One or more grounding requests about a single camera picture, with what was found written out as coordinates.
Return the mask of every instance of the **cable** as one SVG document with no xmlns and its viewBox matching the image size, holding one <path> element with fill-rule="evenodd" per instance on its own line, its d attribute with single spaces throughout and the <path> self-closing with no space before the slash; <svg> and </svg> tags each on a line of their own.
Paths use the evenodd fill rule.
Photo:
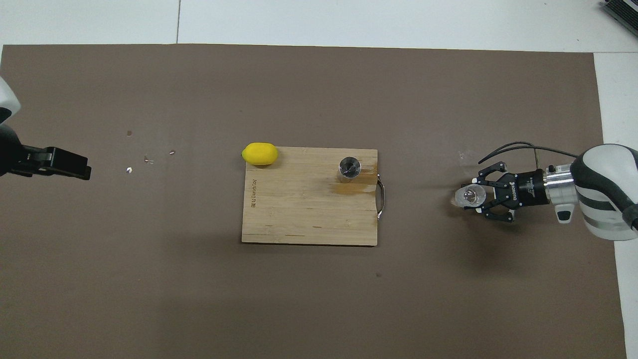
<svg viewBox="0 0 638 359">
<path fill-rule="evenodd" d="M 480 161 L 478 161 L 478 164 L 482 164 L 483 162 L 485 162 L 486 160 L 489 160 L 490 158 L 496 156 L 496 155 L 500 155 L 501 153 L 505 153 L 508 151 L 513 151 L 515 149 L 525 149 L 525 148 L 530 148 L 530 149 L 542 149 L 544 151 L 550 151 L 550 152 L 555 152 L 555 153 L 560 153 L 561 155 L 565 155 L 565 156 L 570 156 L 570 157 L 574 157 L 577 158 L 578 156 L 573 154 L 573 153 L 569 153 L 569 152 L 565 152 L 565 151 L 560 151 L 559 149 L 553 149 L 553 148 L 548 148 L 548 147 L 542 147 L 542 146 L 534 146 L 534 145 L 527 145 L 527 146 L 516 146 L 516 147 L 510 147 L 510 148 L 506 148 L 503 149 L 504 147 L 507 147 L 509 145 L 512 144 L 516 144 L 516 142 L 512 142 L 510 144 L 507 144 L 505 146 L 501 146 L 500 148 L 492 151 L 489 155 L 483 157 Z"/>
</svg>

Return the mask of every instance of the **clear glass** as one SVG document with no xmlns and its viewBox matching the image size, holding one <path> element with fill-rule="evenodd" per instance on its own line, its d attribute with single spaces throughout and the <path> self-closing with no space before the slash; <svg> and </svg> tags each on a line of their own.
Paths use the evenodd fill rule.
<svg viewBox="0 0 638 359">
<path fill-rule="evenodd" d="M 454 194 L 452 204 L 458 207 L 479 207 L 485 202 L 485 189 L 475 183 L 459 188 Z"/>
</svg>

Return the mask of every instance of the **yellow lemon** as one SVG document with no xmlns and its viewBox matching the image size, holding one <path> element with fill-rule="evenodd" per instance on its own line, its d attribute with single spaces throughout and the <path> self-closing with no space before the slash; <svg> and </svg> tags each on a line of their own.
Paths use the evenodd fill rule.
<svg viewBox="0 0 638 359">
<path fill-rule="evenodd" d="M 277 160 L 279 152 L 272 143 L 253 142 L 241 151 L 241 157 L 251 165 L 269 165 Z"/>
</svg>

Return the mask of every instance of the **brown surface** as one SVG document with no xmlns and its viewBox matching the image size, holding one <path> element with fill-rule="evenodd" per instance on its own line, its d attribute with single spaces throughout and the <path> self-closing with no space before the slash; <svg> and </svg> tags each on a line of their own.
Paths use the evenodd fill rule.
<svg viewBox="0 0 638 359">
<path fill-rule="evenodd" d="M 22 142 L 93 166 L 0 178 L 3 358 L 625 355 L 611 242 L 449 204 L 504 142 L 602 142 L 591 54 L 5 46 L 2 75 Z M 379 245 L 241 243 L 253 141 L 378 149 Z"/>
<path fill-rule="evenodd" d="M 277 149 L 271 165 L 246 164 L 242 242 L 376 245 L 377 150 Z M 337 170 L 345 157 L 361 164 L 348 183 Z"/>
</svg>

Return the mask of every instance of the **cutting board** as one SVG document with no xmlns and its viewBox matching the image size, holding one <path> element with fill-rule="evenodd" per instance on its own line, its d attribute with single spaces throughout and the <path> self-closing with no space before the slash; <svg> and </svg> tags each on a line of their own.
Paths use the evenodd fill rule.
<svg viewBox="0 0 638 359">
<path fill-rule="evenodd" d="M 277 149 L 272 165 L 246 164 L 242 242 L 376 245 L 376 149 Z M 345 157 L 361 163 L 348 183 Z"/>
</svg>

